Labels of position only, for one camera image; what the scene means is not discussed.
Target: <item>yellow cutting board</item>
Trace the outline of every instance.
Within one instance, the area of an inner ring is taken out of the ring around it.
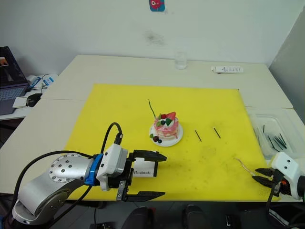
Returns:
[[[149,138],[153,114],[176,112],[183,127],[182,140],[160,147]],[[167,157],[157,177],[134,177],[129,194],[163,191],[155,200],[266,201],[270,192],[251,178],[234,159],[251,170],[266,167],[238,89],[205,89],[95,84],[83,107],[65,150],[98,154],[110,123],[118,122],[124,134],[122,147],[157,150]],[[214,131],[215,127],[221,136]],[[194,130],[197,130],[202,142]],[[113,143],[117,128],[108,137]],[[72,193],[78,199],[87,187]],[[86,200],[115,200],[117,189],[93,187]]]

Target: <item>computer mouse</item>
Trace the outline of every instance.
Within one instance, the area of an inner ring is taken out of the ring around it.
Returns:
[[[42,93],[32,94],[27,98],[27,106],[33,107],[40,100]]]

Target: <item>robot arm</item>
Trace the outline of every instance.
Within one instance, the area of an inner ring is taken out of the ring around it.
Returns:
[[[277,153],[271,162],[271,168],[258,168],[256,172],[273,177],[271,181],[265,177],[252,176],[264,186],[272,187],[274,184],[273,195],[279,196],[283,193],[305,202],[305,175],[300,166],[286,153]]]
[[[120,201],[147,201],[164,195],[164,192],[127,194],[132,182],[132,162],[136,157],[156,162],[166,161],[167,158],[158,152],[144,150],[135,150],[127,158],[128,151],[119,145],[121,140],[122,134],[118,134],[114,144],[93,158],[77,153],[57,158],[43,174],[19,191],[4,228],[48,228],[64,201],[82,185],[101,186],[103,191],[117,188],[116,199]]]

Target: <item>clear plastic tray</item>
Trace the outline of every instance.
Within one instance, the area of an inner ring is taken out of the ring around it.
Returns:
[[[278,151],[287,153],[291,158],[304,156],[304,140],[300,137],[298,130],[289,123],[290,120],[280,121],[273,114],[251,114],[249,117],[257,141],[266,159],[271,159]],[[280,137],[280,134],[286,143],[286,148],[280,143],[276,143],[274,139],[275,137]]]

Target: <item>white plate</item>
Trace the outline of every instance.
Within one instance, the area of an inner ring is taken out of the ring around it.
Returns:
[[[155,143],[156,145],[158,145],[158,146],[163,146],[163,147],[173,146],[173,145],[177,144],[181,140],[181,138],[183,136],[183,129],[182,129],[182,126],[180,125],[180,123],[179,123],[178,128],[179,128],[178,138],[174,138],[174,139],[171,139],[171,140],[163,140],[163,139],[161,139],[162,140],[161,143],[154,142],[152,138],[150,138],[150,140],[153,143]],[[151,128],[149,128],[149,135],[151,135],[151,134],[153,134],[154,136],[157,135],[153,125],[151,126]]]

